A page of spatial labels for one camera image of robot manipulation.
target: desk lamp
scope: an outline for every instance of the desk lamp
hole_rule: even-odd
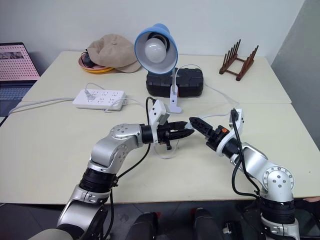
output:
[[[134,43],[134,53],[141,66],[151,73],[167,74],[172,71],[169,110],[172,113],[181,113],[181,107],[177,106],[178,86],[175,70],[178,50],[169,29],[157,23],[140,32]]]

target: black battery pack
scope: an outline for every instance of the black battery pack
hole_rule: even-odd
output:
[[[172,85],[172,72],[167,74],[154,74],[148,72],[146,76],[146,89],[155,97],[170,97]],[[179,97],[198,97],[204,89],[204,76],[199,68],[181,68],[176,76]]]

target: light bulb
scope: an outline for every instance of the light bulb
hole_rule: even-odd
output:
[[[158,38],[150,38],[144,45],[144,52],[150,62],[159,64],[165,60],[167,51],[164,43]]]

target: laptop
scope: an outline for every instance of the laptop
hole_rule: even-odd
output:
[[[8,116],[39,78],[22,42],[0,43],[0,117]]]

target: black cable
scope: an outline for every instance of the black cable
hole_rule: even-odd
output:
[[[152,100],[152,102],[154,103],[156,100],[151,97],[151,96],[148,96],[145,100],[145,111],[146,111],[146,119],[147,119],[147,123],[149,125],[149,112],[148,112],[148,101],[149,100]],[[143,157],[135,164],[133,165],[132,167],[130,167],[129,169],[127,169],[126,171],[124,171],[123,173],[121,173],[117,178],[120,179],[122,178],[125,174],[127,174],[128,172],[130,172],[132,169],[134,169],[136,166],[138,166],[145,158],[146,156],[148,155],[149,153],[149,150],[150,150],[150,147],[151,147],[151,144],[149,143],[148,144],[148,148],[145,152],[145,154],[143,155]],[[111,231],[111,228],[112,228],[112,225],[114,224],[114,217],[115,217],[115,208],[114,208],[114,200],[113,200],[113,195],[112,195],[112,189],[111,189],[111,193],[110,193],[110,207],[111,207],[111,219],[110,219],[110,225],[109,225],[109,228],[106,232],[106,234],[104,235],[104,240],[107,239],[110,231]]]
[[[149,100],[152,100],[152,103],[155,102],[156,100],[151,97],[151,96],[148,96],[145,100],[145,111],[146,111],[146,120],[147,120],[147,123],[149,125],[150,123],[150,120],[149,120],[149,112],[148,112],[148,102]],[[149,153],[149,150],[150,150],[150,147],[151,147],[151,144],[149,143],[148,144],[148,148],[145,152],[145,154],[143,155],[143,157],[135,164],[133,165],[132,167],[130,167],[129,169],[127,169],[126,171],[124,171],[123,173],[121,173],[119,176],[118,176],[118,179],[122,178],[125,174],[127,174],[128,172],[130,172],[132,169],[134,169],[136,166],[138,166],[145,158],[146,156],[148,155]]]
[[[149,153],[150,146],[151,146],[151,144],[149,143],[149,144],[148,144],[148,148],[147,148],[145,154],[143,155],[143,157],[142,157],[135,165],[133,165],[133,166],[130,167],[128,170],[126,170],[126,171],[124,171],[123,173],[121,173],[121,174],[118,176],[118,179],[122,178],[125,174],[127,174],[128,172],[130,172],[132,169],[134,169],[136,166],[138,166],[138,165],[146,158],[146,156],[147,156],[148,153]]]
[[[111,189],[111,192],[110,192],[110,207],[111,207],[111,219],[110,219],[110,225],[109,225],[109,228],[108,230],[106,231],[106,234],[104,235],[104,238],[103,240],[106,240],[110,231],[111,231],[111,228],[112,228],[112,225],[114,224],[114,218],[115,218],[115,207],[114,207],[114,198],[113,198],[113,195],[112,195],[112,189]]]
[[[231,110],[231,119],[232,119],[232,125],[233,125],[233,129],[234,129],[234,133],[235,133],[235,137],[236,137],[236,141],[238,143],[238,147],[239,147],[239,157],[240,157],[240,162],[242,163],[242,170],[243,173],[245,175],[245,177],[249,180],[250,183],[252,183],[252,185],[256,188],[256,193],[259,196],[260,195],[260,189],[258,187],[258,185],[251,179],[251,177],[249,176],[249,174],[247,173],[247,169],[246,169],[246,163],[245,163],[245,155],[244,155],[244,150],[242,148],[242,144],[241,144],[241,140],[240,140],[240,136],[239,136],[239,132],[238,132],[238,128],[236,125],[236,118],[235,118],[235,114],[237,113],[237,110],[233,109]]]
[[[236,163],[235,168],[233,169],[233,172],[232,172],[231,185],[232,185],[233,191],[236,194],[241,195],[241,196],[249,196],[249,197],[258,198],[258,196],[255,194],[247,193],[247,192],[240,192],[237,190],[235,180],[236,180],[236,174],[237,174],[237,171],[238,171],[240,164],[241,164],[241,159]]]
[[[300,236],[300,239],[320,239],[320,236]]]
[[[100,240],[104,240],[104,223],[102,223],[100,230]]]
[[[249,208],[252,206],[252,204],[254,204],[256,201],[257,201],[257,199],[255,199],[250,205],[246,206],[244,209],[245,209],[246,211],[248,211],[248,209],[249,209]],[[252,225],[252,224],[248,221],[248,219],[246,218],[243,210],[240,208],[239,204],[237,204],[237,205],[235,206],[235,208],[236,208],[236,209],[238,210],[238,212],[241,214],[241,217],[243,218],[243,220],[245,221],[245,223],[246,223],[250,228],[252,228],[252,229],[256,232],[257,239],[259,240],[259,239],[260,239],[260,236],[261,236],[261,235],[264,235],[264,233],[261,232],[260,230],[258,230],[254,225]]]

